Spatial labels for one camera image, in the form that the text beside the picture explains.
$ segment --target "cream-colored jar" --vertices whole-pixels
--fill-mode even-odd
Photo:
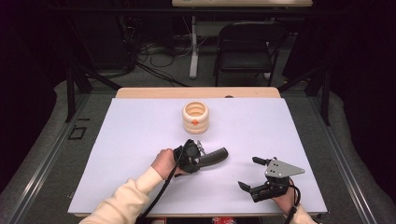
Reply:
[[[209,127],[209,108],[202,102],[190,102],[183,107],[183,125],[189,133],[204,133]]]

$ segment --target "table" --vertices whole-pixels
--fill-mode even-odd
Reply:
[[[182,127],[181,109],[191,100],[200,100],[209,107],[210,124],[205,133],[190,134]],[[280,215],[271,200],[254,203],[237,184],[243,181],[255,187],[266,180],[265,168],[252,162],[254,156],[277,156],[304,168],[303,175],[293,178],[302,191],[302,203],[308,213],[326,212],[286,102],[276,88],[120,89],[108,109],[68,212],[88,215],[128,177],[138,177],[159,149],[176,148],[189,138],[201,140],[206,152],[226,147],[229,158],[172,180],[149,217]],[[150,194],[151,199],[160,188]]]
[[[172,0],[174,7],[311,7],[312,0]],[[209,27],[209,33],[218,33],[221,27],[215,24]],[[190,78],[197,78],[197,67],[198,67],[198,48],[197,48],[197,20],[195,16],[192,16],[191,22],[191,67],[190,67]]]

